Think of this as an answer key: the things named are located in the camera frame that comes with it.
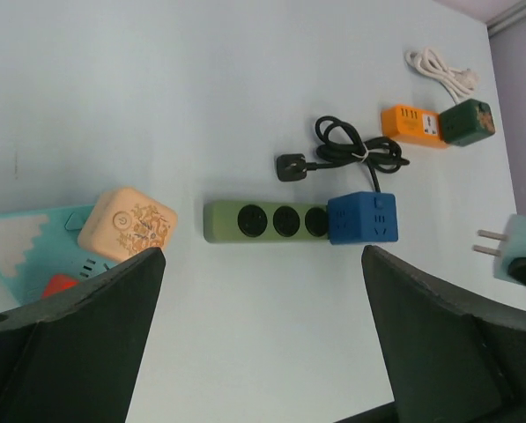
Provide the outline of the red cube socket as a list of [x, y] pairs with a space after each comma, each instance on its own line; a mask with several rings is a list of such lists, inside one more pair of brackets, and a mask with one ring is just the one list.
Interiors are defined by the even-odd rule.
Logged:
[[56, 274], [46, 284], [41, 294], [41, 298], [45, 299], [49, 296], [71, 289], [78, 283], [79, 281], [76, 278], [73, 278], [72, 276], [65, 274]]

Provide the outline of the beige cube socket adapter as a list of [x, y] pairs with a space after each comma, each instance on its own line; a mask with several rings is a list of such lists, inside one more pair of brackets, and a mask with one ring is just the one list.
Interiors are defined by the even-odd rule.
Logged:
[[102, 193], [78, 235], [78, 246], [116, 263], [148, 248], [164, 249], [177, 213], [131, 187]]

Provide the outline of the teal triangular power strip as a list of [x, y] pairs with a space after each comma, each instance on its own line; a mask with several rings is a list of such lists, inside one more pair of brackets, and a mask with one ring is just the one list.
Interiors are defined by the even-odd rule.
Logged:
[[78, 246], [92, 205], [0, 214], [0, 280], [21, 305], [41, 298], [57, 274], [78, 281], [116, 267]]

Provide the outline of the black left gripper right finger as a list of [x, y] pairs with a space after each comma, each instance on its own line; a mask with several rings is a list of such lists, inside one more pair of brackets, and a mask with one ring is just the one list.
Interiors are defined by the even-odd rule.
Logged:
[[361, 257], [394, 400], [364, 422], [526, 422], [526, 311], [388, 251]]

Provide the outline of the small teal charger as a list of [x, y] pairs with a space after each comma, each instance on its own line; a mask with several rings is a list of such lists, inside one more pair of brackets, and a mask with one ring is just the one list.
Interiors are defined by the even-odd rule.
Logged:
[[480, 229], [477, 235], [499, 243], [495, 249], [479, 245], [472, 246], [473, 251], [493, 257], [494, 277], [520, 285], [508, 276], [507, 268], [514, 259], [526, 257], [526, 216], [512, 214], [503, 233]]

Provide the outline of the dark green cube socket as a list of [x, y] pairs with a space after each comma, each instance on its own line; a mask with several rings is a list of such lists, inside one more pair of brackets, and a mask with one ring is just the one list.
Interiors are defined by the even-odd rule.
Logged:
[[467, 146], [495, 134], [493, 113], [488, 103], [468, 99], [439, 115], [441, 139], [448, 145]]

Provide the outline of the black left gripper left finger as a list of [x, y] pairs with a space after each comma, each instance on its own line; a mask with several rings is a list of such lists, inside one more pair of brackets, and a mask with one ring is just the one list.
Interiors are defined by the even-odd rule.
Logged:
[[0, 422], [124, 422], [165, 266], [149, 248], [0, 313]]

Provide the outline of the blue cube socket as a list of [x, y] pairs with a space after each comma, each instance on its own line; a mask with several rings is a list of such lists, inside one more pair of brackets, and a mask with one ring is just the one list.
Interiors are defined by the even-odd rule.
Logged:
[[332, 245], [398, 241], [396, 197], [390, 193], [355, 192], [327, 203]]

